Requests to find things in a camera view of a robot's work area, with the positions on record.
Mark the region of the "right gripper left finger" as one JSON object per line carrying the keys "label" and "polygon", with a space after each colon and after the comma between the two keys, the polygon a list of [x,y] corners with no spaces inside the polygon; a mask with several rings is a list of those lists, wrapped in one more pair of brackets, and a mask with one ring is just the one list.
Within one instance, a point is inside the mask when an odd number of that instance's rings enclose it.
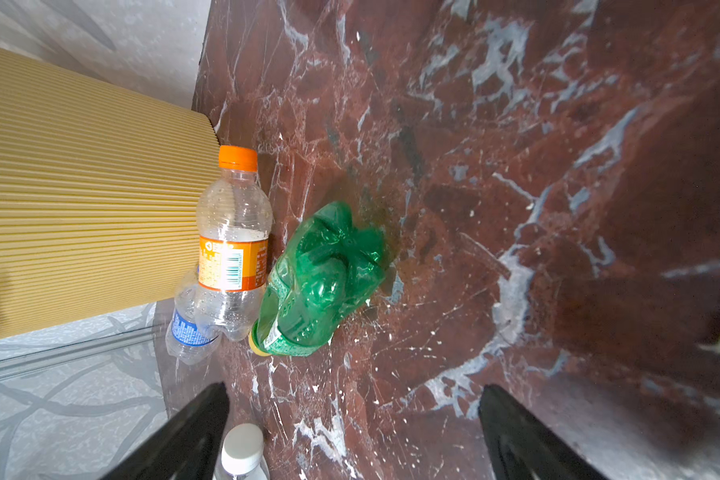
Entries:
{"label": "right gripper left finger", "polygon": [[104,477],[211,479],[229,411],[225,384],[207,386]]}

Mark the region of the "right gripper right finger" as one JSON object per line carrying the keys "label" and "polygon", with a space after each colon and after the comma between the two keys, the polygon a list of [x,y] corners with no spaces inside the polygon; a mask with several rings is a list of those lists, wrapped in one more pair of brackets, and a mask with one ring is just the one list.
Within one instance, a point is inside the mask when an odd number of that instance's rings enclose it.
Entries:
{"label": "right gripper right finger", "polygon": [[478,414],[495,478],[604,477],[501,386],[484,387]]}

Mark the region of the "green bottle yellow cap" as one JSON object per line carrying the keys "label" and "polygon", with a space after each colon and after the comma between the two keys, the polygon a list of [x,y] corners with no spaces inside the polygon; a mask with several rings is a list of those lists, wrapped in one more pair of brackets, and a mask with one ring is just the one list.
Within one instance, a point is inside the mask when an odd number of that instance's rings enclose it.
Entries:
{"label": "green bottle yellow cap", "polygon": [[381,230],[356,227],[344,202],[323,206],[299,225],[272,267],[248,337],[252,351],[313,354],[381,285],[385,256]]}

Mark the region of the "orange cap clear bottle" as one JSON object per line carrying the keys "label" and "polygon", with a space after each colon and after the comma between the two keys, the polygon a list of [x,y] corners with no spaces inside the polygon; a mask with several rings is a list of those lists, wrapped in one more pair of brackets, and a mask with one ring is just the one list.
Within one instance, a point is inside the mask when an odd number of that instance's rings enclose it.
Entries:
{"label": "orange cap clear bottle", "polygon": [[220,177],[199,198],[196,323],[245,339],[265,291],[273,211],[260,185],[258,155],[249,148],[219,148]]}

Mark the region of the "blue label bottle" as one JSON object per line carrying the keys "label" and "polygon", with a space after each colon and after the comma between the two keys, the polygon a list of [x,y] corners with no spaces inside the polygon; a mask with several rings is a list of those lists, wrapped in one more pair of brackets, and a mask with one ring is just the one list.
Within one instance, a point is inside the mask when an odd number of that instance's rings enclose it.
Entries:
{"label": "blue label bottle", "polygon": [[210,327],[198,326],[195,317],[198,267],[193,267],[178,283],[172,318],[165,343],[168,353],[186,365],[199,364],[221,344],[221,335]]}

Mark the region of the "yellow trash bin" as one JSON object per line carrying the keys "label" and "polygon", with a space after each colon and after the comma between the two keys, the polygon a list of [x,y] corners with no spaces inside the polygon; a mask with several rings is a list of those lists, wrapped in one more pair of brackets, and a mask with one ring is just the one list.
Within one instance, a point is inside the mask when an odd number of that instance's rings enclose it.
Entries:
{"label": "yellow trash bin", "polygon": [[0,339],[170,298],[209,119],[0,48]]}

